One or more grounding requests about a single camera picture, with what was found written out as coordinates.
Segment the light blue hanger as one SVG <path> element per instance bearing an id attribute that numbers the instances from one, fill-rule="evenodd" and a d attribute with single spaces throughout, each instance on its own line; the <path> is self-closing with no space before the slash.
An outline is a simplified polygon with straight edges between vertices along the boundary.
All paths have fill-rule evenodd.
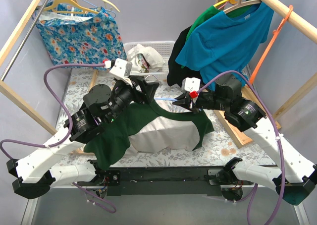
<path id="1" fill-rule="evenodd" d="M 160 80 L 153 74 L 150 74 L 148 76 L 145 77 L 145 81 L 148 83 L 159 83 L 160 84 Z M 170 102 L 176 102 L 176 99 L 172 99 L 172 98 L 154 98 L 156 101 L 170 101 Z"/>

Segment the white floral print t-shirt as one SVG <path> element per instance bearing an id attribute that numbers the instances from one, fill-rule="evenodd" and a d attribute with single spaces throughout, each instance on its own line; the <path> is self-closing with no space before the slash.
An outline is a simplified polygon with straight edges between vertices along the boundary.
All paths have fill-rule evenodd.
<path id="1" fill-rule="evenodd" d="M 164 60 L 152 47 L 137 44 L 127 51 L 127 59 L 132 63 L 131 73 L 158 72 L 164 66 Z"/>

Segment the green and grey raglan shirt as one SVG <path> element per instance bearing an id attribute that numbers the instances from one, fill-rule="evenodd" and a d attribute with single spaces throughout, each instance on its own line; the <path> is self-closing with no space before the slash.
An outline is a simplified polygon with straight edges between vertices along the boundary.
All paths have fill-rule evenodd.
<path id="1" fill-rule="evenodd" d="M 162 101 L 131 103 L 103 131 L 88 142 L 85 153 L 93 153 L 102 169 L 138 153 L 157 153 L 165 148 L 193 151 L 201 148 L 204 136 L 214 131 L 204 111 L 170 112 Z"/>

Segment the orange plastic hanger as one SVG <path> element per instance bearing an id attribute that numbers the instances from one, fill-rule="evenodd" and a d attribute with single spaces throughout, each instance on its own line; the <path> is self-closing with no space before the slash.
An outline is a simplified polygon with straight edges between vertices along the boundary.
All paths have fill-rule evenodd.
<path id="1" fill-rule="evenodd" d="M 253 84 L 253 83 L 254 83 L 255 78 L 256 78 L 256 76 L 257 76 L 257 74 L 258 74 L 258 71 L 259 71 L 260 67 L 262 66 L 262 64 L 263 64 L 263 62 L 264 62 L 264 60 L 265 60 L 265 58 L 267 57 L 267 55 L 268 55 L 269 51 L 271 50 L 271 48 L 272 48 L 274 42 L 276 41 L 278 35 L 280 34 L 280 32 L 281 32 L 283 26 L 284 26 L 285 23 L 288 21 L 288 19 L 289 19 L 291 13 L 293 12 L 293 9 L 294 9 L 293 5 L 289 5 L 289 11 L 288 11 L 288 13 L 287 13 L 286 16 L 282 19 L 282 21 L 280 22 L 278 28 L 273 31 L 272 39 L 271 39 L 270 42 L 268 43 L 268 45 L 267 45 L 265 51 L 263 52 L 261 58 L 259 59 L 258 64 L 256 65 L 254 71 L 252 72 L 252 74 L 251 74 L 251 76 L 250 76 L 250 78 L 249 78 L 250 84 Z"/>

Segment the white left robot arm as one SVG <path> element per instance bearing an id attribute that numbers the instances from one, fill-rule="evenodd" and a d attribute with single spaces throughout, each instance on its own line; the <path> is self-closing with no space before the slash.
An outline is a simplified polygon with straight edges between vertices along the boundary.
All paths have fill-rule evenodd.
<path id="1" fill-rule="evenodd" d="M 131 84 L 116 80 L 113 88 L 105 84 L 94 86 L 84 97 L 78 112 L 44 145 L 22 159 L 10 159 L 8 172 L 15 177 L 15 194 L 35 199 L 52 187 L 73 182 L 101 185 L 105 172 L 92 161 L 77 166 L 56 166 L 68 153 L 79 149 L 100 135 L 103 124 L 112 124 L 131 102 L 149 101 L 150 92 L 143 77 L 130 77 Z"/>

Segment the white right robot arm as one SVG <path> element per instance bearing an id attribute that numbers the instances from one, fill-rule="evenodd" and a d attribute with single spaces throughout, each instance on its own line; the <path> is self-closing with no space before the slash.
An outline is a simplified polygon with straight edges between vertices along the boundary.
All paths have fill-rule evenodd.
<path id="1" fill-rule="evenodd" d="M 291 205 L 299 205 L 317 185 L 317 167 L 304 158 L 276 128 L 272 116 L 262 102 L 242 97 L 241 82 L 227 71 L 213 79 L 214 91 L 198 87 L 195 79 L 184 81 L 184 92 L 174 104 L 197 115 L 202 109 L 220 110 L 225 119 L 252 138 L 276 163 L 276 168 L 252 165 L 232 158 L 208 179 L 216 184 L 249 181 L 270 188 Z"/>

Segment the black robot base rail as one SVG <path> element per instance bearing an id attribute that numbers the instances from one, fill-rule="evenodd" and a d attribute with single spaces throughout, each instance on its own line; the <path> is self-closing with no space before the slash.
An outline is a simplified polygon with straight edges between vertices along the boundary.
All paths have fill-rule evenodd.
<path id="1" fill-rule="evenodd" d="M 207 195 L 221 196 L 221 187 L 211 181 L 220 167 L 136 167 L 100 171 L 108 196 Z"/>

